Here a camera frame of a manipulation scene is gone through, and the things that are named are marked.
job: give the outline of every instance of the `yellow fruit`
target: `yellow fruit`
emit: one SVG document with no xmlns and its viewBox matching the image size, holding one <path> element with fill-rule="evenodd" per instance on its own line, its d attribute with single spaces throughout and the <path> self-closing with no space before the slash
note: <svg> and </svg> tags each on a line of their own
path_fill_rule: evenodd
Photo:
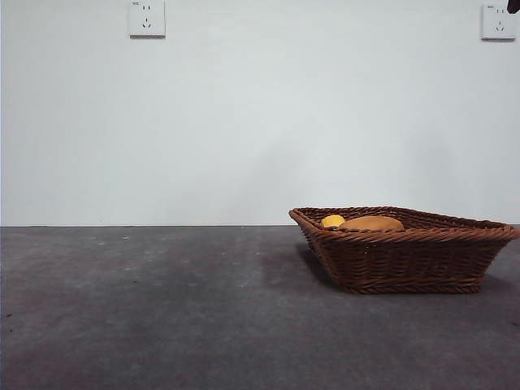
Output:
<svg viewBox="0 0 520 390">
<path fill-rule="evenodd" d="M 345 221 L 341 215 L 328 215 L 324 219 L 322 219 L 322 227 L 331 228 L 333 226 L 340 226 Z"/>
<path fill-rule="evenodd" d="M 359 230 L 404 230 L 403 224 L 397 219 L 376 215 L 368 215 L 350 219 L 340 225 L 343 229 L 359 229 Z"/>
</svg>

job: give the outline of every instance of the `electrical outlet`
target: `electrical outlet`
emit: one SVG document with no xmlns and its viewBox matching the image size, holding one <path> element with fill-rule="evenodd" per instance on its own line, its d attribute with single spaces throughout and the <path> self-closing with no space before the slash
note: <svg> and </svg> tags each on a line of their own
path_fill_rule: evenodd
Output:
<svg viewBox="0 0 520 390">
<path fill-rule="evenodd" d="M 143 0 L 128 4 L 128 33 L 132 38 L 164 38 L 164 0 Z"/>
<path fill-rule="evenodd" d="M 482 5 L 482 39 L 516 38 L 516 19 L 505 4 Z"/>
</svg>

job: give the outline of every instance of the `brown wicker basket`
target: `brown wicker basket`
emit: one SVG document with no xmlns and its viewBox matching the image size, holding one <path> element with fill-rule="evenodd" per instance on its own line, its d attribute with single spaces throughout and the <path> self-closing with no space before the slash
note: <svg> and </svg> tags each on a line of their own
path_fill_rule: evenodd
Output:
<svg viewBox="0 0 520 390">
<path fill-rule="evenodd" d="M 405 230 L 322 228 L 331 214 L 345 219 L 385 215 Z M 512 226 L 397 207 L 300 208 L 289 211 L 310 249 L 351 293 L 476 293 L 484 272 L 518 232 Z"/>
</svg>

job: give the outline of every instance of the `dark gray carpet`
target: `dark gray carpet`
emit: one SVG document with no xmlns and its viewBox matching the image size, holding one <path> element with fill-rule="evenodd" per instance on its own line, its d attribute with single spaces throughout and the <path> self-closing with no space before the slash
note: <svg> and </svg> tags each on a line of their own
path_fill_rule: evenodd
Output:
<svg viewBox="0 0 520 390">
<path fill-rule="evenodd" d="M 474 295 L 351 295 L 297 227 L 3 228 L 2 388 L 514 389 L 520 240 Z"/>
</svg>

